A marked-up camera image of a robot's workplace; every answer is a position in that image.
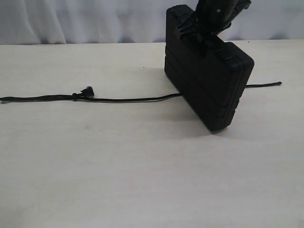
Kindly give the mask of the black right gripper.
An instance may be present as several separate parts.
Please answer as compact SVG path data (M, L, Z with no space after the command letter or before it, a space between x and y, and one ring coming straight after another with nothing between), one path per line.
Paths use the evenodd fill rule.
M194 12L176 27L176 36L200 33L218 35L231 26L231 22L249 8L250 0L200 0Z

